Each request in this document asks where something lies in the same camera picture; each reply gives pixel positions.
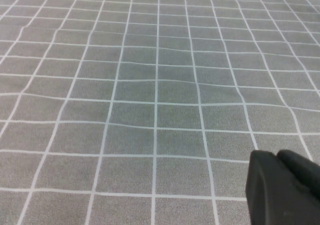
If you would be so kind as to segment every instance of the grid pattern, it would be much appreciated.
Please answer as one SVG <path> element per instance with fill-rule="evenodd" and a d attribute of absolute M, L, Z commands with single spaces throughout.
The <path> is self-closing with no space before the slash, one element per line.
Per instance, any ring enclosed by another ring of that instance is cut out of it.
<path fill-rule="evenodd" d="M 319 89 L 320 0 L 0 0 L 0 224 L 248 225 Z"/>

